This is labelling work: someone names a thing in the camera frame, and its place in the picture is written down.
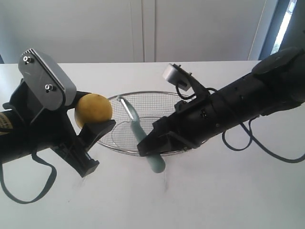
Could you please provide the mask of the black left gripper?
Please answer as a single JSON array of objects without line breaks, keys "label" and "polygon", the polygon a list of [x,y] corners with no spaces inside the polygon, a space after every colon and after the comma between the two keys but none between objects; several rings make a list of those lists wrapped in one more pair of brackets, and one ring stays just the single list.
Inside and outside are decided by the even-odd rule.
[{"label": "black left gripper", "polygon": [[114,128],[116,121],[111,119],[85,123],[77,135],[67,116],[67,110],[74,109],[80,99],[88,94],[91,93],[77,91],[70,105],[56,111],[44,110],[34,123],[20,116],[20,109],[12,101],[5,103],[4,114],[13,128],[10,133],[2,135],[2,162],[7,163],[50,148],[81,177],[94,172],[99,161],[92,159],[88,151]]}]

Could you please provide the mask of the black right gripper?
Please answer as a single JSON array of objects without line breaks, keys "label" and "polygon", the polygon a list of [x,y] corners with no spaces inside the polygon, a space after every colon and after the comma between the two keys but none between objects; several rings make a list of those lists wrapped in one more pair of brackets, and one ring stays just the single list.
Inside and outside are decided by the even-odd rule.
[{"label": "black right gripper", "polygon": [[137,145],[140,156],[186,151],[202,145],[219,132],[219,96],[190,79],[194,98],[181,99],[175,111],[153,123],[153,130]]}]

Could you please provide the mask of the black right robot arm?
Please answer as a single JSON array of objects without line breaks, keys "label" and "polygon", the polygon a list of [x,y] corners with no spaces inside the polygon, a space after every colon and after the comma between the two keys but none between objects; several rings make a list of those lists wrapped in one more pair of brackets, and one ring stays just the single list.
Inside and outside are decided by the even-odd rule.
[{"label": "black right robot arm", "polygon": [[166,80],[193,89],[193,99],[180,100],[172,114],[153,123],[137,145],[141,156],[196,149],[254,117],[299,107],[305,101],[305,51],[291,47],[274,53],[216,92],[176,64],[169,66]]}]

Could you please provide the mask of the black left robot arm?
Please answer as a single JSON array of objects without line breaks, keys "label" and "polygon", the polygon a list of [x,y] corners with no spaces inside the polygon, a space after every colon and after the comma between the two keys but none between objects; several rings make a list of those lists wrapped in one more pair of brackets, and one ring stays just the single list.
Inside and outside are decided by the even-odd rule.
[{"label": "black left robot arm", "polygon": [[3,113],[12,128],[0,136],[0,158],[7,163],[35,152],[50,148],[76,172],[85,177],[95,171],[99,161],[92,159],[88,151],[115,126],[113,119],[85,124],[76,134],[67,111],[76,107],[87,92],[76,93],[71,105],[61,105],[50,111],[30,90],[24,80],[3,104]]}]

